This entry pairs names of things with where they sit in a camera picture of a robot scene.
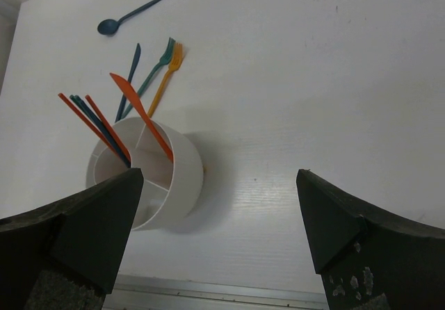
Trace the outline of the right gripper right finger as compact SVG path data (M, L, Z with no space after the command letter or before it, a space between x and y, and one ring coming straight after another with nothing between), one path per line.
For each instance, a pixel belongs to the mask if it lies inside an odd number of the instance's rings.
M359 199L310 170L296 186L330 309L443 309L444 230Z

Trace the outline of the orange plastic knife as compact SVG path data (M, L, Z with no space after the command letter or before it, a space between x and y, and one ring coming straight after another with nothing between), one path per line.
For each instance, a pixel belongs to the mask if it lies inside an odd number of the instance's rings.
M168 157L171 163L173 163L173 153L170 148L170 146L167 144L167 142L163 139L162 135L159 133L157 128L154 126L154 123L151 121L151 119L148 117L148 115L145 112L145 109L142 105L142 102L140 100L140 97L130 84L128 80L124 79L120 75L110 73L111 78L115 81L119 89L122 91L122 93L125 95L125 97L129 100L130 104L133 106L134 109L136 109L139 116L143 119L143 122L145 123L146 127L150 130L152 135L155 137L157 143L160 145L161 149L164 151L165 155Z

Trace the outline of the aluminium frame rail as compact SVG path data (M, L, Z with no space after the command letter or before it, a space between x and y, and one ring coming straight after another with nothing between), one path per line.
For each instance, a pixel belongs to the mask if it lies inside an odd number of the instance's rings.
M104 309L328 309L322 293L119 275Z

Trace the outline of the white divided round container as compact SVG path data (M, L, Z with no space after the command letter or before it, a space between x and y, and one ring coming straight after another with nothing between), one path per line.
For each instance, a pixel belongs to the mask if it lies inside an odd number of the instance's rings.
M129 150L131 166L144 177L132 230L167 229L180 223L200 196L204 181L202 159L195 145L182 133L154 122L172 150L171 162L151 131L139 117L128 117L113 125Z

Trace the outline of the dark teal chopstick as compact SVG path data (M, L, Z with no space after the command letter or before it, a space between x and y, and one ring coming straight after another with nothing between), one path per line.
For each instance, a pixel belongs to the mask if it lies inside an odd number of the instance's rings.
M105 127L103 128L103 133L107 141L110 143L111 147L116 151L118 157L128 168L130 168L131 163L129 159L124 155L124 152L121 150L120 146L116 143L115 139Z

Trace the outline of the dark blue plastic spoon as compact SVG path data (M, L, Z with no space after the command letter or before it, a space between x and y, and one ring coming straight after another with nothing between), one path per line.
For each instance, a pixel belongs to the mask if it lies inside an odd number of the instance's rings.
M162 0L151 0L150 2L140 6L139 8L132 10L130 13L127 13L126 15L124 15L123 17L119 18L118 20L115 19L105 19L102 22L100 22L97 26L97 31L99 32L99 34L101 35L107 35L107 36L111 36L111 35L115 35L116 32L118 31L119 27L128 19L142 13L143 11L151 8L152 6L154 6L155 4L157 4L158 2L160 2Z

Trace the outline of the teal plastic fork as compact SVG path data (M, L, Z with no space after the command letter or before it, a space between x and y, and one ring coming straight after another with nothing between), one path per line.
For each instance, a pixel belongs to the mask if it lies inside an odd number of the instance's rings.
M163 53L163 55L159 58L158 63L153 67L151 72L148 74L147 78L143 81L139 89L137 90L137 94L139 97L142 97L145 93L146 89L148 89L150 81L153 79L154 75L165 65L168 65L172 60L173 49L175 46L176 40L173 38L169 38L168 45Z

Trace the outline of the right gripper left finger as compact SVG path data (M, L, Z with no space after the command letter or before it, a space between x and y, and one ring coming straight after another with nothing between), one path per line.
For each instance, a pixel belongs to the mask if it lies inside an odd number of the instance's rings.
M143 189L138 168L1 219L2 309L101 309Z

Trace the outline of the dark blue plastic knife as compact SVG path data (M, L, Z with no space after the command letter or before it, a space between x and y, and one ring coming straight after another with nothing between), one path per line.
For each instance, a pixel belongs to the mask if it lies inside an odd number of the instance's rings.
M135 52L134 52L134 55L133 55L133 60L132 60L131 68L130 68L130 71L129 71L129 75L128 75L128 78L127 78L129 83L132 82L132 79L134 77L134 73L136 71L136 68L137 68L139 60L140 60L140 54L141 54L141 47L140 47L140 44L137 43L136 44L136 49L135 49ZM122 95L121 100L120 100L120 104L118 106L118 111L117 111L117 114L116 114L116 117L115 117L115 122L118 122L119 120L121 120L126 102L127 102L127 98L125 97L125 95Z

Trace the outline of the orange-yellow plastic fork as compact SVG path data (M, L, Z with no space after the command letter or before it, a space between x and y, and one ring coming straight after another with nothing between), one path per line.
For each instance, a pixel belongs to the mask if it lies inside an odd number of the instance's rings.
M159 88L156 91L156 94L153 98L152 104L150 105L150 108L147 112L148 117L152 117L153 114L155 113L162 99L163 93L165 92L168 81L170 80L173 73L176 72L181 67L181 64L183 62L183 55L184 55L184 50L182 43L176 42L173 47L172 60L170 61L168 70L164 74L163 80L161 81L161 84L159 85Z

